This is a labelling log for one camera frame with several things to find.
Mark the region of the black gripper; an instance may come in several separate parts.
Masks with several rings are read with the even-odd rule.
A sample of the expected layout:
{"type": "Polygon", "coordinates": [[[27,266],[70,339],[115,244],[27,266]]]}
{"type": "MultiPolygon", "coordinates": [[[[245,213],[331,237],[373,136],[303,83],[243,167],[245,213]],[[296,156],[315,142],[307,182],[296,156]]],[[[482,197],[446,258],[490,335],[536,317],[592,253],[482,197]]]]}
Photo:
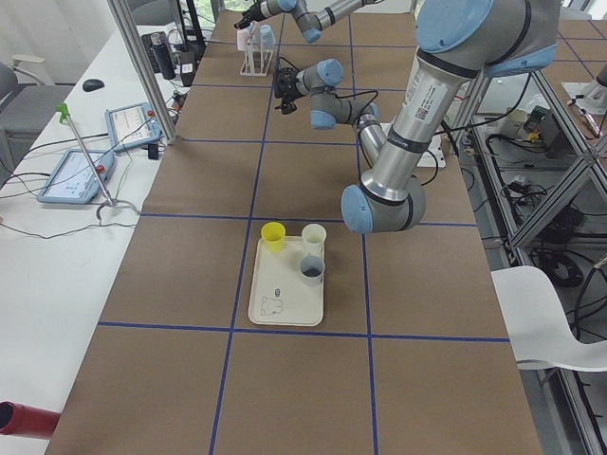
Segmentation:
{"type": "Polygon", "coordinates": [[[297,110],[295,100],[299,98],[297,88],[298,71],[294,68],[278,68],[273,76],[274,97],[280,101],[276,109],[280,109],[282,115],[288,115],[297,110]]]}
{"type": "Polygon", "coordinates": [[[240,20],[239,22],[237,22],[234,27],[246,28],[248,26],[248,23],[251,23],[253,21],[264,21],[266,17],[262,11],[262,6],[260,4],[254,4],[243,13],[243,19],[244,20],[240,20]]]}

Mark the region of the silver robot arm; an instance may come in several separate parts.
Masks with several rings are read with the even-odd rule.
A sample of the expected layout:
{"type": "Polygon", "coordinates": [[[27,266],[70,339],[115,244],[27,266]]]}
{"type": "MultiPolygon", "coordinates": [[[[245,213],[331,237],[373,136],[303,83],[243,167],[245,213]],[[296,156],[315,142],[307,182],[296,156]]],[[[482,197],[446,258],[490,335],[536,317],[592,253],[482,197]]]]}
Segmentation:
{"type": "Polygon", "coordinates": [[[340,210],[351,231],[401,231],[421,220],[426,199],[414,171],[459,88],[479,74],[512,76],[550,65],[560,11],[558,1],[425,2],[416,20],[418,68],[389,130],[382,129],[372,102],[336,94],[343,78],[337,60],[276,70],[282,113],[309,97],[313,128],[350,125],[371,163],[358,184],[342,192],[340,210]]]}
{"type": "Polygon", "coordinates": [[[374,4],[377,4],[377,1],[342,0],[335,1],[321,10],[312,11],[304,0],[255,1],[242,13],[242,18],[234,24],[234,27],[238,30],[245,29],[252,23],[260,23],[271,17],[289,13],[303,38],[308,43],[314,43],[322,36],[325,29],[332,27],[352,12],[374,4]]]}

